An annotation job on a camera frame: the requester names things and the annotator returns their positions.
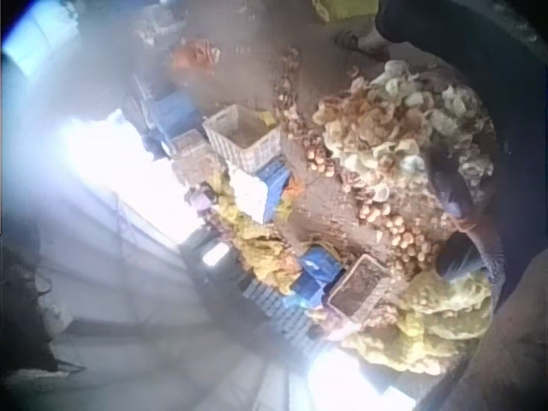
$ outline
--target brown mushroom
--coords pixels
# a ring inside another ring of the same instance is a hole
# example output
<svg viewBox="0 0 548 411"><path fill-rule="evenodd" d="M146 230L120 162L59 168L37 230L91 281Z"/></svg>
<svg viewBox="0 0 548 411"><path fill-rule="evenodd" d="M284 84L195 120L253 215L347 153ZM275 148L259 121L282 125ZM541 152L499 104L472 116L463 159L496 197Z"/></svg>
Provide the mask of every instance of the brown mushroom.
<svg viewBox="0 0 548 411"><path fill-rule="evenodd" d="M408 244L413 244L414 243L414 237L411 233L407 232L407 233L403 233L402 235L402 239L408 243Z"/></svg>

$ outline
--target person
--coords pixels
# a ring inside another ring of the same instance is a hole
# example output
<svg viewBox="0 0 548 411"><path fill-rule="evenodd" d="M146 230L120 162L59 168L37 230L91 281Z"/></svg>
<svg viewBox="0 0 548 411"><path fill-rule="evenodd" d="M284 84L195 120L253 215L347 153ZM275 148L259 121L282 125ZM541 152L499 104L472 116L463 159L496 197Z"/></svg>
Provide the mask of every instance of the person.
<svg viewBox="0 0 548 411"><path fill-rule="evenodd" d="M375 27L373 37L408 41L458 69L491 115L500 146L492 223L504 255L503 303L548 247L546 64L500 26L449 0L384 0Z"/></svg>
<svg viewBox="0 0 548 411"><path fill-rule="evenodd" d="M496 210L490 216L474 211L443 151L427 153L434 191L478 248L498 288L498 302L469 361L448 374L417 409L548 409L545 60L497 24L449 0L383 1L375 27L371 44L347 35L343 45L349 39L353 47L371 51L384 40L408 41L442 58L482 99L500 147ZM375 36L381 39L374 42Z"/></svg>

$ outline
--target person's arm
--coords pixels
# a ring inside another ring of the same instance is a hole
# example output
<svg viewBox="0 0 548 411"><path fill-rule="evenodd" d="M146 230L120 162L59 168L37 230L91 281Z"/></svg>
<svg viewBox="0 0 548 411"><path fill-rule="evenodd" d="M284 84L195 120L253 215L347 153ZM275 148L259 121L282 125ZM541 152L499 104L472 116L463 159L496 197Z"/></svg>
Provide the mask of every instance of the person's arm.
<svg viewBox="0 0 548 411"><path fill-rule="evenodd" d="M492 286L492 306L495 308L504 285L504 253L494 222L474 205L466 182L458 172L455 158L448 158L439 147L426 151L426 170L432 189L456 227L468 235L479 251L488 270Z"/></svg>
<svg viewBox="0 0 548 411"><path fill-rule="evenodd" d="M546 63L489 19L450 0L384 3L376 20L380 34L460 70L493 120L500 147L493 217L504 250L503 300L548 246Z"/></svg>

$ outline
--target oyster mushroom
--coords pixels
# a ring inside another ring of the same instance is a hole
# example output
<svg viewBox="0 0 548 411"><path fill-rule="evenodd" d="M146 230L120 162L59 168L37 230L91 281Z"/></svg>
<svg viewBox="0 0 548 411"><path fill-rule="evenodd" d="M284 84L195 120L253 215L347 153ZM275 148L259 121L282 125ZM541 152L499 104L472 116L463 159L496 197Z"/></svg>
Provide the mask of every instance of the oyster mushroom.
<svg viewBox="0 0 548 411"><path fill-rule="evenodd" d="M359 90L363 90L363 88L366 85L366 79L363 77L356 77L354 80L352 80L352 85L350 86L350 92L355 93Z"/></svg>
<svg viewBox="0 0 548 411"><path fill-rule="evenodd" d="M373 201L377 203L384 203L390 196L390 189L383 182L377 184L373 189L375 190Z"/></svg>
<svg viewBox="0 0 548 411"><path fill-rule="evenodd" d="M419 175L426 169L425 160L418 155L406 156L400 160L400 168L409 176Z"/></svg>
<svg viewBox="0 0 548 411"><path fill-rule="evenodd" d="M372 149L373 158L379 159L385 154L391 154L396 147L395 143L387 141L381 145L378 145Z"/></svg>
<svg viewBox="0 0 548 411"><path fill-rule="evenodd" d="M412 92L405 98L404 103L407 107L420 107L425 103L425 98L422 92Z"/></svg>
<svg viewBox="0 0 548 411"><path fill-rule="evenodd" d="M430 123L442 135L450 137L455 135L459 127L455 120L446 116L440 110L433 110L430 115Z"/></svg>
<svg viewBox="0 0 548 411"><path fill-rule="evenodd" d="M396 154L402 154L404 157L418 156L420 149L415 139L405 139L399 142L395 152Z"/></svg>

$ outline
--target blue crate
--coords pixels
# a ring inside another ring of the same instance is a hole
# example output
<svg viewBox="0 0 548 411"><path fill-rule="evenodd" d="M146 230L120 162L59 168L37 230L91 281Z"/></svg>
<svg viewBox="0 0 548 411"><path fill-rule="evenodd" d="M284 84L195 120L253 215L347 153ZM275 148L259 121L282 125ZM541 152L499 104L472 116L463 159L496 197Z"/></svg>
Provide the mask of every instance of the blue crate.
<svg viewBox="0 0 548 411"><path fill-rule="evenodd" d="M310 307L317 307L321 304L324 295L323 284L318 283L314 277L303 271L299 278L291 284L291 290L300 298L307 301Z"/></svg>
<svg viewBox="0 0 548 411"><path fill-rule="evenodd" d="M271 190L283 190L285 183L291 177L291 171L280 157L274 158L265 167L257 171L256 176Z"/></svg>
<svg viewBox="0 0 548 411"><path fill-rule="evenodd" d="M343 269L341 263L320 246L311 247L299 258L303 271L321 283L332 283Z"/></svg>
<svg viewBox="0 0 548 411"><path fill-rule="evenodd" d="M257 171L256 176L266 184L268 194L266 196L265 212L263 221L268 223L274 217L277 206L282 199L283 189L288 179L291 177L291 171L285 166L280 157L274 158L265 167Z"/></svg>

